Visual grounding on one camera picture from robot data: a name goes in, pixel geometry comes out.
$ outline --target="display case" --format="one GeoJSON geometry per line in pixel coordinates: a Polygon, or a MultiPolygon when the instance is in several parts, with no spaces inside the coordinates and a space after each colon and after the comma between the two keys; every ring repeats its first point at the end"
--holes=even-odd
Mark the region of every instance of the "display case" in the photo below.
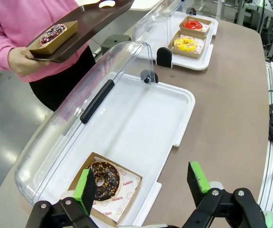
{"type": "Polygon", "coordinates": [[[195,105],[191,92],[156,82],[148,44],[124,42],[103,55],[17,167],[15,181],[28,202],[56,203],[95,152],[143,177],[121,221],[142,224],[159,192],[158,176],[172,146],[179,146],[195,105]]]}
{"type": "Polygon", "coordinates": [[[217,34],[218,21],[206,16],[192,15],[195,12],[190,10],[192,6],[193,3],[190,1],[163,1],[136,24],[132,40],[148,43],[155,61],[158,59],[158,50],[168,48],[172,51],[171,66],[177,65],[193,70],[206,69],[210,62],[213,49],[211,41],[212,37],[217,34]],[[202,25],[207,25],[207,30],[198,34],[191,30],[186,32],[182,28],[182,23],[191,16],[192,20],[198,20],[202,25]],[[191,55],[186,51],[179,52],[173,48],[174,40],[180,36],[197,39],[197,47],[201,46],[200,50],[197,48],[195,51],[198,55],[194,55],[193,52],[191,55]]]}

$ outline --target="donut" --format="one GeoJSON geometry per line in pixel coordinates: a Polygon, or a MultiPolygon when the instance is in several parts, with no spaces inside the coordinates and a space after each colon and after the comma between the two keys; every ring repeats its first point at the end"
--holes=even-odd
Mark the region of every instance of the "donut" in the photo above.
{"type": "Polygon", "coordinates": [[[91,165],[97,189],[94,200],[104,201],[116,195],[119,188],[119,173],[114,166],[107,162],[94,162],[91,165]],[[104,178],[104,183],[99,186],[97,183],[104,178]]]}
{"type": "Polygon", "coordinates": [[[61,33],[66,31],[66,26],[64,24],[58,24],[52,26],[50,29],[45,31],[44,34],[41,35],[40,37],[40,44],[42,46],[47,45],[50,43],[52,40],[54,40],[56,37],[58,37],[61,33]]]}
{"type": "Polygon", "coordinates": [[[181,51],[195,52],[198,43],[194,39],[181,37],[174,41],[174,47],[181,51]]]}
{"type": "Polygon", "coordinates": [[[184,23],[184,27],[187,29],[192,29],[192,30],[197,30],[197,31],[201,31],[203,28],[202,24],[196,20],[187,20],[184,23]]]}

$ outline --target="black pants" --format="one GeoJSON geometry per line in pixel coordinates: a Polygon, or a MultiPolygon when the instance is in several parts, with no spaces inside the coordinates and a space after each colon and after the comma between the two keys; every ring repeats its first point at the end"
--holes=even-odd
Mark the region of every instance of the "black pants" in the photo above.
{"type": "Polygon", "coordinates": [[[56,75],[30,82],[30,86],[35,96],[46,107],[56,111],[94,64],[95,60],[91,49],[87,47],[73,66],[56,75]]]}

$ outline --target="person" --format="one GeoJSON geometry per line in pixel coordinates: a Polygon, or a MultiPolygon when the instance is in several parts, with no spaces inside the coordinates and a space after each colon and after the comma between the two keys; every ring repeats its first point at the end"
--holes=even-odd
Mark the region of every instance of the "person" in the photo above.
{"type": "Polygon", "coordinates": [[[52,111],[95,64],[93,54],[86,43],[63,63],[34,61],[26,46],[77,7],[75,0],[0,0],[0,69],[28,82],[52,111]]]}

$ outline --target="pink sweatshirt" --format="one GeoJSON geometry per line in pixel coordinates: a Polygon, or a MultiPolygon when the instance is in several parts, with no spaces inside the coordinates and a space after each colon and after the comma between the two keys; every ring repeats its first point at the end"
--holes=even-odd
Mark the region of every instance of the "pink sweatshirt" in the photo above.
{"type": "MultiPolygon", "coordinates": [[[[25,47],[55,21],[78,7],[75,0],[0,0],[0,69],[9,70],[8,54],[12,48],[25,47]]],[[[32,82],[57,74],[79,59],[87,44],[63,63],[48,66],[25,77],[32,82]]]]}

